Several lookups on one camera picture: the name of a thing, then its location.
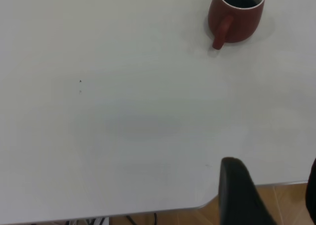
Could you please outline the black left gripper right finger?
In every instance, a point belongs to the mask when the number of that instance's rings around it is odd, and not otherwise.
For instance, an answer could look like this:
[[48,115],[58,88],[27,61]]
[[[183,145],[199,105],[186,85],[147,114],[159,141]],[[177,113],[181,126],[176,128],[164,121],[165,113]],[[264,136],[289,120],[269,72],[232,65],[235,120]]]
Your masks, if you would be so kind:
[[316,159],[311,167],[306,195],[306,208],[313,222],[316,222]]

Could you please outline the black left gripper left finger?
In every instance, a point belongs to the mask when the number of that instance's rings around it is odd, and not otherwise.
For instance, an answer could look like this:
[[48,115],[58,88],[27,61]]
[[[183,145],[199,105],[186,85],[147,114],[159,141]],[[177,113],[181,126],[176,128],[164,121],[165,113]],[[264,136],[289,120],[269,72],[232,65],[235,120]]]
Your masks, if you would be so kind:
[[221,160],[219,178],[219,218],[221,225],[275,225],[248,169],[241,160]]

